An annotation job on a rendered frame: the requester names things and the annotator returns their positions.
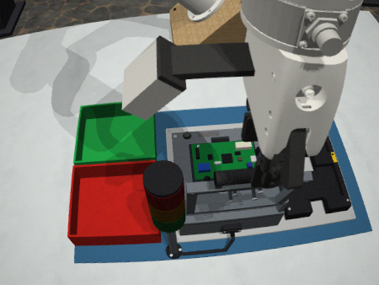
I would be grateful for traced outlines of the green open-top bin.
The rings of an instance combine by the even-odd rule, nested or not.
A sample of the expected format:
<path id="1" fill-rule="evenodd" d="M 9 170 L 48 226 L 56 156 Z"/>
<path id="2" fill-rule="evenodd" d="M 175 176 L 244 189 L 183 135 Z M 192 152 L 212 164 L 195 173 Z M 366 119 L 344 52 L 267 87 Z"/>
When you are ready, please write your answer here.
<path id="1" fill-rule="evenodd" d="M 80 106 L 74 165 L 146 160 L 157 161 L 155 114 L 145 121 L 122 102 Z"/>

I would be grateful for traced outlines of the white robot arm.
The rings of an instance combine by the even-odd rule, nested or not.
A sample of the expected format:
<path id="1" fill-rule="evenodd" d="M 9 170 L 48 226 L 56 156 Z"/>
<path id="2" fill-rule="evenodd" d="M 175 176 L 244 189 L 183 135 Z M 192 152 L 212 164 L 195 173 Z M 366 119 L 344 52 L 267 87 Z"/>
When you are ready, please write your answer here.
<path id="1" fill-rule="evenodd" d="M 194 22 L 210 18 L 225 0 L 175 0 Z M 363 0 L 242 0 L 247 21 L 267 36 L 325 56 L 342 51 Z M 147 121 L 183 93 L 185 79 L 252 77 L 248 42 L 177 46 L 161 35 L 125 69 L 122 110 Z"/>

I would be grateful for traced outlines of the red open bin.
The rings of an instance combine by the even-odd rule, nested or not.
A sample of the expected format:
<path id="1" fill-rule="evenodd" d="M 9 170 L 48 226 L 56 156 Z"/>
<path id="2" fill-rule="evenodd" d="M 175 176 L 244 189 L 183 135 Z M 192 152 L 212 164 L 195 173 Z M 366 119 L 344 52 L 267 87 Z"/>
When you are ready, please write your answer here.
<path id="1" fill-rule="evenodd" d="M 75 246 L 162 243 L 142 180 L 154 162 L 72 166 L 67 237 Z"/>

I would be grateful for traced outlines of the green circuit board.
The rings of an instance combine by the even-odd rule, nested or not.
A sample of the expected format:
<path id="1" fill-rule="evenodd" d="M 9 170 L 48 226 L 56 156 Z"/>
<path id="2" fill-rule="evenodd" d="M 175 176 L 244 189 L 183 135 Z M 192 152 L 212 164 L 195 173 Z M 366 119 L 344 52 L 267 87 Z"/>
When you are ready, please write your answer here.
<path id="1" fill-rule="evenodd" d="M 253 142 L 213 142 L 191 144 L 195 180 L 214 179 L 214 171 L 253 168 L 256 162 Z"/>

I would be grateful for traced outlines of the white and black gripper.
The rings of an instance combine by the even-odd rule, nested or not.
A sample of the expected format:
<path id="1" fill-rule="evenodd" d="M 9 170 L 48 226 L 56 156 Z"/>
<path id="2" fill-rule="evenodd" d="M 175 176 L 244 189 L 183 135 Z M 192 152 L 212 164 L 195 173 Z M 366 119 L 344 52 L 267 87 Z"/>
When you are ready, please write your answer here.
<path id="1" fill-rule="evenodd" d="M 251 186 L 302 188 L 305 150 L 308 157 L 319 154 L 339 106 L 350 39 L 339 54 L 325 56 L 318 48 L 275 40 L 252 26 L 242 9 L 240 15 L 255 69 L 243 77 L 251 112 L 245 112 L 241 138 L 259 141 L 261 149 Z M 282 150 L 285 155 L 274 155 Z"/>

